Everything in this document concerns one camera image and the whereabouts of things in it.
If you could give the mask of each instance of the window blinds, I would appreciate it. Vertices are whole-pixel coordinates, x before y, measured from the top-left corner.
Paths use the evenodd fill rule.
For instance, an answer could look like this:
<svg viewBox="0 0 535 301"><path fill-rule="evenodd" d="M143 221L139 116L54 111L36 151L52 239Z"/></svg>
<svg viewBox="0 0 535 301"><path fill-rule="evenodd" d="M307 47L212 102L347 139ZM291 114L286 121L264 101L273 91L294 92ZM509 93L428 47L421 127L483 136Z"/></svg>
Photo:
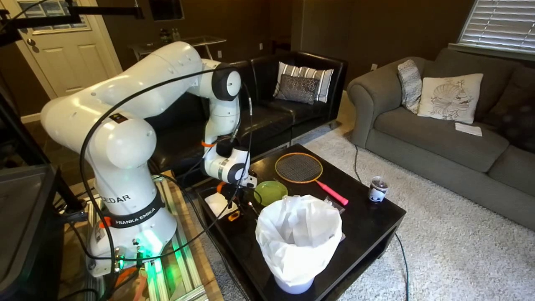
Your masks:
<svg viewBox="0 0 535 301"><path fill-rule="evenodd" d="M535 0L476 0L458 43L535 54Z"/></svg>

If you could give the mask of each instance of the racket strings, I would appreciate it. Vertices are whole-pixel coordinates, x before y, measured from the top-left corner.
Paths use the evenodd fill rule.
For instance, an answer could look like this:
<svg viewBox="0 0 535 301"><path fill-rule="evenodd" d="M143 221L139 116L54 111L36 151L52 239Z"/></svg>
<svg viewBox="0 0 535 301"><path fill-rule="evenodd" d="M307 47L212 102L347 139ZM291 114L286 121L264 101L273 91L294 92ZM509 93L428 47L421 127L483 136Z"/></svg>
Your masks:
<svg viewBox="0 0 535 301"><path fill-rule="evenodd" d="M281 158L275 165L279 176L290 182L312 182L322 171L322 165L313 157L292 154Z"/></svg>

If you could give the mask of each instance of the black leather couch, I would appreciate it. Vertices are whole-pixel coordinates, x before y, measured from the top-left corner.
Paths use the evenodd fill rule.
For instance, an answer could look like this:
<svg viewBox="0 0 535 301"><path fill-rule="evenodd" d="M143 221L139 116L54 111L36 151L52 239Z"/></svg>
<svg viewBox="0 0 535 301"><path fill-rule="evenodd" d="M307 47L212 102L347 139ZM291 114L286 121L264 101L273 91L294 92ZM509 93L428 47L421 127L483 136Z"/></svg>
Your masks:
<svg viewBox="0 0 535 301"><path fill-rule="evenodd" d="M309 105L274 99L279 62L318 70L334 69L327 102ZM242 89L241 124L236 137L239 144L247 146L252 132L251 157L336 119L347 62L306 52L288 52L231 65L238 69L251 94L253 124L251 126L249 121L249 103ZM180 177L197 163L203 155L201 140L208 118L208 100L187 93L162 114L147 118L157 136L156 150L149 162L151 170L172 170Z"/></svg>

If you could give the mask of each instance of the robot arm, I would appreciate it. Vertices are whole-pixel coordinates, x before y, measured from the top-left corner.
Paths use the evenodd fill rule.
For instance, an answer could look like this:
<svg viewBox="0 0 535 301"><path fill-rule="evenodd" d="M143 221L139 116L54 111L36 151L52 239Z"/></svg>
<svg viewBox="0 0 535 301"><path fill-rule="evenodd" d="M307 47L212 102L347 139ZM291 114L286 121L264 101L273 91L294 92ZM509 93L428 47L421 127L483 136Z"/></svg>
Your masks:
<svg viewBox="0 0 535 301"><path fill-rule="evenodd" d="M89 142L85 159L94 171L95 189L109 211L114 246L125 257L135 258L139 247L144 247L146 254L160 254L177 226L176 219L162 209L161 197L148 169L147 160L156 147L156 135L144 118L160 114L188 92L210 99L206 144L232 133L240 119L241 79L232 69L218 71L221 66L219 62L201 59L190 45L176 42L156 50L113 78L54 99L43 108L41 122L48 134L58 143L80 152L89 129L112 105L154 84L215 69L132 99L107 118ZM202 167L209 176L234 184L244 169L249 169L249 156L244 149L233 149L229 157L218 155L210 147L206 150ZM248 172L243 174L256 185L256 179L249 177ZM89 243L93 255L110 256L105 235L105 231L95 226ZM88 261L88 269L94 276L107 274L108 267L108 260Z"/></svg>

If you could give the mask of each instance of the white door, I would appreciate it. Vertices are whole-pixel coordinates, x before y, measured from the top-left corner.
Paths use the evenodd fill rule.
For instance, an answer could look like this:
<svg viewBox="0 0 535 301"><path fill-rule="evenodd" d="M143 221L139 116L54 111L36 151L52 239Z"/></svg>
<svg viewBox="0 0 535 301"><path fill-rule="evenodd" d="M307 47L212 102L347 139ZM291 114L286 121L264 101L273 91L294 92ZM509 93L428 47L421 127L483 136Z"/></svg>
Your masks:
<svg viewBox="0 0 535 301"><path fill-rule="evenodd" d="M37 1L2 0L10 15ZM89 0L74 5L89 6ZM25 13L25 17L68 15L64 0L48 0ZM54 25L20 30L25 45L57 96L82 90L119 73L94 16L81 16L79 24Z"/></svg>

